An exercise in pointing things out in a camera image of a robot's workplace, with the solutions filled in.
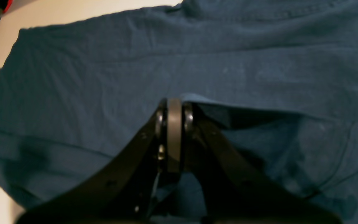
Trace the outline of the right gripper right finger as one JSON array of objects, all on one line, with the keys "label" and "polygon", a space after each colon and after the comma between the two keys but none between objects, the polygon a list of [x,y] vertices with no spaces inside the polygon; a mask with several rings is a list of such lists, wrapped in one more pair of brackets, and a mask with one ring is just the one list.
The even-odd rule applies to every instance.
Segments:
[{"label": "right gripper right finger", "polygon": [[284,190],[244,159],[199,107],[184,103],[181,167],[204,194],[203,224],[341,224]]}]

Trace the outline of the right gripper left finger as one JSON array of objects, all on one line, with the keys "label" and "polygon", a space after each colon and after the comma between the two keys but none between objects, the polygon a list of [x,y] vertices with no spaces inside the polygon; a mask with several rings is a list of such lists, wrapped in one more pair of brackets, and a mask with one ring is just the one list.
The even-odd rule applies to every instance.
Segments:
[{"label": "right gripper left finger", "polygon": [[167,164],[167,99],[119,155],[73,190],[27,211],[18,224],[143,224]]}]

